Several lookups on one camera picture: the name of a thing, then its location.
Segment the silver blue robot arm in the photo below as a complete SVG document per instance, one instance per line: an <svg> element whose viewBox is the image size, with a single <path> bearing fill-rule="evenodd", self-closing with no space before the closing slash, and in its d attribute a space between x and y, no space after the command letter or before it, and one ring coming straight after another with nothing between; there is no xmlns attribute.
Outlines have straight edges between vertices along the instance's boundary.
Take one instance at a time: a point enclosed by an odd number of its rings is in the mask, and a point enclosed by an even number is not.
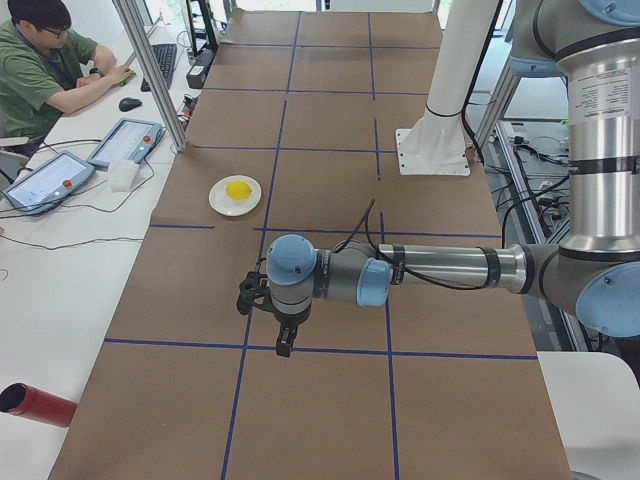
<svg viewBox="0 0 640 480"><path fill-rule="evenodd" d="M512 64L568 81L570 229L551 245L500 249L368 246L317 250L285 235L267 253L264 308L289 356L313 299L380 306L409 281L455 290L505 288L536 296L613 338L639 360L639 5L635 1L521 1Z"/></svg>

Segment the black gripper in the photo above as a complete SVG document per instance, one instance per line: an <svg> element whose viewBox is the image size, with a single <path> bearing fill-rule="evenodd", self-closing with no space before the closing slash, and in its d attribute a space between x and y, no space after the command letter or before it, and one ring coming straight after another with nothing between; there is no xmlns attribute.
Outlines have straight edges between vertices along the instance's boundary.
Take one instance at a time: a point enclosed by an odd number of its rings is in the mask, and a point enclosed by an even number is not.
<svg viewBox="0 0 640 480"><path fill-rule="evenodd" d="M276 354L280 357L290 357L297 337L298 326L304 323L310 315L310 298L298 303L284 303L276 297L271 298L274 316L281 324L276 340Z"/></svg>

